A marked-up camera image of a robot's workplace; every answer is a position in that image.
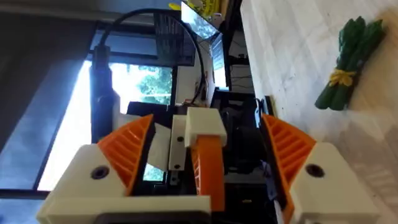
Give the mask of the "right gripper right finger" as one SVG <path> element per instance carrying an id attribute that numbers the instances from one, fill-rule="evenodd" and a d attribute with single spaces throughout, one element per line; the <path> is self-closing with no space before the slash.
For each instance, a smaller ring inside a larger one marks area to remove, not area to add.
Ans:
<path id="1" fill-rule="evenodd" d="M 282 223 L 376 223 L 379 210 L 337 148 L 263 114 Z"/>

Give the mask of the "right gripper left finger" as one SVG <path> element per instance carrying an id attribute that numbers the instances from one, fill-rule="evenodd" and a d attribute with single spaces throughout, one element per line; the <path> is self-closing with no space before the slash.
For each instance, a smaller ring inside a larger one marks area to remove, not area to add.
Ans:
<path id="1" fill-rule="evenodd" d="M 46 189 L 59 197 L 128 197 L 139 194 L 155 136 L 153 114 L 122 115 L 98 142 L 64 140 L 51 154 Z"/>

